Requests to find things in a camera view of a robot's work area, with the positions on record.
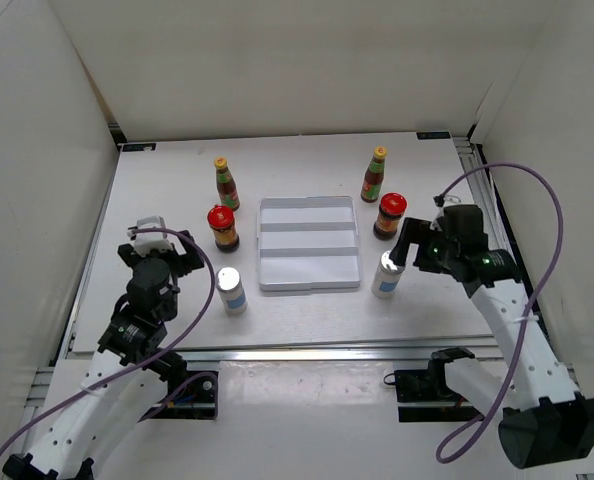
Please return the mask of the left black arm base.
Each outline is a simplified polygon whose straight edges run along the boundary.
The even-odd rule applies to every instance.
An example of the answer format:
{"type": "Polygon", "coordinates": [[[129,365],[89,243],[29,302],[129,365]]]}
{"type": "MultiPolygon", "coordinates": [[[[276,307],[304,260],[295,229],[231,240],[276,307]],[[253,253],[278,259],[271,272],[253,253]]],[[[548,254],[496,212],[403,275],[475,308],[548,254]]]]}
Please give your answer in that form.
{"type": "Polygon", "coordinates": [[[219,372],[186,371],[168,384],[158,401],[140,422],[150,419],[215,420],[218,416],[219,372]]]}

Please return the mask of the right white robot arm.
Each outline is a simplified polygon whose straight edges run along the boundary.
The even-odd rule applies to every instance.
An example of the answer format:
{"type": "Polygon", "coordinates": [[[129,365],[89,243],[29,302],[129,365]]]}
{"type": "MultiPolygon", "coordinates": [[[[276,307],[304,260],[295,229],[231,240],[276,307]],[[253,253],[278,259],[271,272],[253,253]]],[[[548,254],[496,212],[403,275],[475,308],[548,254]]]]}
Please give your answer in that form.
{"type": "Polygon", "coordinates": [[[458,397],[496,426],[501,448],[519,469],[578,460],[594,447],[594,398],[571,379],[532,317],[519,268],[504,249],[491,249],[483,213],[475,205],[441,208],[432,220],[404,219],[390,254],[402,267],[410,247],[414,267],[462,285],[482,315],[507,365],[505,379],[490,374],[465,347],[434,352],[425,374],[400,371],[412,396],[458,397]]]}

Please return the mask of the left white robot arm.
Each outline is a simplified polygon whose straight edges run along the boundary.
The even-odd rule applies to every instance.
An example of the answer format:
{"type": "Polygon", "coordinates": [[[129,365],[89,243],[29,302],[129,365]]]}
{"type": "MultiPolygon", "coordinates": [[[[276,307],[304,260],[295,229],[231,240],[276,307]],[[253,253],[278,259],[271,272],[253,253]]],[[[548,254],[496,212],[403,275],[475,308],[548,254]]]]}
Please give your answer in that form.
{"type": "Polygon", "coordinates": [[[162,342],[167,323],[178,315],[179,279],[213,266],[187,231],[150,222],[130,228],[129,237],[118,254],[132,277],[78,391],[21,427],[26,432],[54,419],[27,452],[6,460],[5,478],[95,478],[137,423],[194,381],[174,346],[162,342]]]}

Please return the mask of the silver-lidded white shaker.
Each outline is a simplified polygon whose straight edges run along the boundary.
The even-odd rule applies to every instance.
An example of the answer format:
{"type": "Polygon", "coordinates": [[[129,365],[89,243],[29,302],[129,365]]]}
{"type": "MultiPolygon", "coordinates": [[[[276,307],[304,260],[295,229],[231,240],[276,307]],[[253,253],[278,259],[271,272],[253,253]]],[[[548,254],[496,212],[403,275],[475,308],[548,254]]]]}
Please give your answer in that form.
{"type": "Polygon", "coordinates": [[[221,268],[216,273],[216,289],[227,314],[238,315],[247,309],[247,297],[237,269],[221,268]]]}
{"type": "Polygon", "coordinates": [[[404,266],[397,265],[390,259],[391,251],[385,251],[379,258],[371,291],[377,298],[388,298],[393,295],[399,280],[405,271],[404,266]]]}

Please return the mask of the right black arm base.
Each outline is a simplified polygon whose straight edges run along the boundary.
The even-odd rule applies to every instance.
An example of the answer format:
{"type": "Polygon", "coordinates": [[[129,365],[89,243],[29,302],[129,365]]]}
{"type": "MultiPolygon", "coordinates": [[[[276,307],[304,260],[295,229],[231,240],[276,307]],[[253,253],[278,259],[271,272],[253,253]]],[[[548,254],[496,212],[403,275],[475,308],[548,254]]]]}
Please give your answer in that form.
{"type": "Polygon", "coordinates": [[[459,394],[439,393],[426,370],[395,370],[383,383],[395,388],[400,423],[459,423],[479,415],[459,394]]]}

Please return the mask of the red-lidded sauce jar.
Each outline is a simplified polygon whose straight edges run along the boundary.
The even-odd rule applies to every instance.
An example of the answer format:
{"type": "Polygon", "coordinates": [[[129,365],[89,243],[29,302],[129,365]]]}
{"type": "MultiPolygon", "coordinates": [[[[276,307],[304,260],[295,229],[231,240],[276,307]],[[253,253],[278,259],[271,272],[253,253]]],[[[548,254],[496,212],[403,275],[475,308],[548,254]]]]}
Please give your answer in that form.
{"type": "Polygon", "coordinates": [[[208,225],[213,232],[216,247],[222,252],[232,252],[240,244],[234,212],[224,205],[215,205],[207,214],[208,225]]]}
{"type": "Polygon", "coordinates": [[[379,202],[378,216],[373,224],[374,235],[380,240],[395,237],[407,206],[407,199],[403,195],[386,193],[379,202]]]}

